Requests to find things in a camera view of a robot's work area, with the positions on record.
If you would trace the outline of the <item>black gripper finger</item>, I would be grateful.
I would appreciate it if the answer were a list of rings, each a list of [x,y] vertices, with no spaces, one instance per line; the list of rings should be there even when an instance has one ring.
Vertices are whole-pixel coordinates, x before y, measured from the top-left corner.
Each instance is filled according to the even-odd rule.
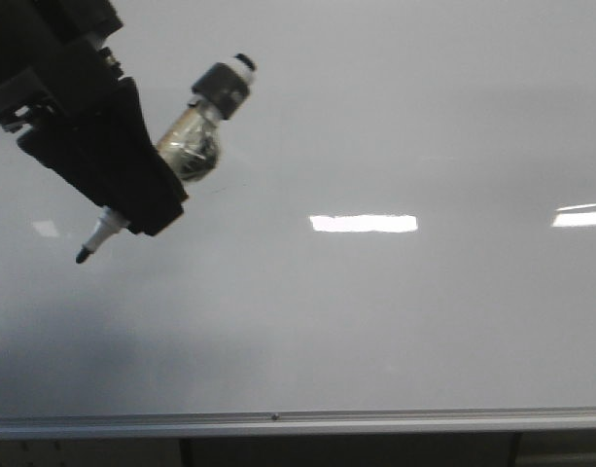
[[[17,144],[135,234],[155,236],[184,213],[188,195],[151,141],[131,78],[75,118],[41,116]]]

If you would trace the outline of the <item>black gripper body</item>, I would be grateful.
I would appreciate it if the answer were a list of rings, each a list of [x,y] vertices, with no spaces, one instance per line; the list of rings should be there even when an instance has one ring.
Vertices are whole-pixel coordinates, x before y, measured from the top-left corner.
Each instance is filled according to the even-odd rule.
[[[117,86],[104,49],[123,23],[109,1],[0,1],[0,126],[17,132],[22,107],[74,118]]]

